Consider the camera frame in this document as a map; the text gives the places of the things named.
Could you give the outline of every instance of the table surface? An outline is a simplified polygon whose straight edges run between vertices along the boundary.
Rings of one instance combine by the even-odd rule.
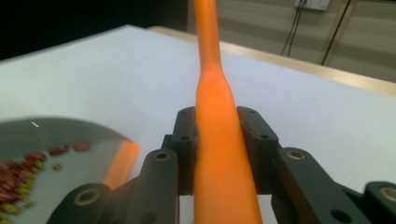
[[[396,182],[392,90],[234,52],[221,56],[236,104],[261,113],[283,147],[307,150],[335,181],[357,191],[369,181]],[[60,117],[104,125],[141,146],[136,176],[172,133],[177,111],[195,104],[198,77],[195,42],[124,26],[1,62],[0,121]],[[259,202],[265,222],[275,223],[269,197]],[[180,223],[192,222],[192,197],[181,198],[180,213]]]

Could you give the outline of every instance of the dark background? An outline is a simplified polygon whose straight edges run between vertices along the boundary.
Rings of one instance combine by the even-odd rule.
[[[187,29],[188,0],[24,0],[0,3],[0,60],[131,24]]]

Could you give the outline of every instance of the cable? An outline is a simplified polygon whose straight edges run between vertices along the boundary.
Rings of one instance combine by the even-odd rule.
[[[290,40],[291,34],[293,33],[293,30],[294,30],[293,38],[295,36],[295,32],[297,31],[298,22],[300,21],[301,12],[303,11],[303,7],[304,7],[305,3],[306,3],[306,0],[300,0],[299,6],[296,11],[296,15],[294,16],[293,25],[291,26],[291,29],[288,34],[288,38],[286,39],[285,45],[283,46],[283,49],[282,49],[282,52],[280,53],[280,55],[283,55],[283,53],[285,52],[286,46],[289,44],[289,40]]]

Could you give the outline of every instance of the wall outlet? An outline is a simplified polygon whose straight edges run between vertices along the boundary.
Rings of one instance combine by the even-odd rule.
[[[298,7],[300,5],[300,1],[304,0],[295,0],[294,6]],[[306,2],[304,3],[304,8],[326,11],[329,2],[330,0],[306,0]]]

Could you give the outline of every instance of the white table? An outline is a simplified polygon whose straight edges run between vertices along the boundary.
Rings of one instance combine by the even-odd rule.
[[[259,111],[283,147],[309,151],[335,181],[357,191],[369,181],[396,182],[393,84],[384,84],[384,94],[315,76],[315,69],[225,51],[222,61],[236,104]],[[105,125],[141,146],[136,176],[146,154],[172,133],[177,111],[194,105],[198,76],[196,43],[124,26],[1,62],[0,121],[64,117]],[[269,197],[259,199],[263,219],[274,223]],[[180,212],[180,223],[192,222],[191,197],[182,198]]]

